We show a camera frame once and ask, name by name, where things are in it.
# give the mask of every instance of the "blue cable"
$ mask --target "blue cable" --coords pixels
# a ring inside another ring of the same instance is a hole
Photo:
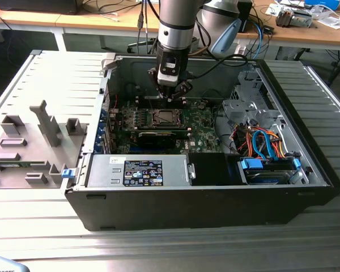
[[[257,130],[252,137],[252,145],[253,145],[253,149],[254,151],[259,154],[259,156],[261,156],[263,158],[263,160],[266,159],[266,156],[263,155],[262,153],[259,152],[259,150],[257,149],[257,143],[256,143],[256,139],[257,139],[257,135],[259,135],[259,133],[263,133],[263,135],[265,136],[265,140],[266,140],[266,145],[267,145],[267,151],[268,154],[270,155],[271,158],[273,158],[274,160],[278,160],[278,157],[276,156],[276,153],[274,152],[274,150],[271,147],[271,140],[270,137],[268,136],[268,134],[266,132],[264,132],[263,130]]]
[[[258,33],[260,34],[260,44],[258,45],[258,50],[257,50],[257,53],[254,55],[253,59],[255,59],[257,56],[258,56],[258,53],[260,52],[260,49],[261,49],[261,45],[262,45],[262,31],[259,27],[258,24],[256,24],[254,21],[251,21],[258,29]]]

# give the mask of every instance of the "green circuit board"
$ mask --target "green circuit board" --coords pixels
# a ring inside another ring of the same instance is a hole
[[[160,112],[163,117],[171,118],[171,124],[161,117]],[[212,108],[206,107],[204,102],[191,101],[182,109],[139,109],[134,102],[127,101],[119,104],[118,114],[112,130],[116,143],[114,152],[117,154],[221,152],[213,128]],[[154,132],[173,134],[174,145],[171,148],[143,148],[138,145],[140,133]]]

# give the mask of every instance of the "white table leg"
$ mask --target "white table leg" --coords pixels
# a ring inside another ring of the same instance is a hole
[[[63,52],[67,51],[66,44],[64,43],[63,28],[61,27],[52,28],[52,33],[54,34],[54,37],[56,38],[58,50],[63,51]]]

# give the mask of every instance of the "power supply label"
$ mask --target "power supply label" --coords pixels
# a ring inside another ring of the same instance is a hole
[[[125,160],[125,186],[163,186],[161,160]]]

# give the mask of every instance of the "motherboard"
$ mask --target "motherboard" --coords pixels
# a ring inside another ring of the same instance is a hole
[[[216,107],[202,100],[162,107],[156,99],[119,101],[108,118],[111,153],[221,152],[214,130]]]

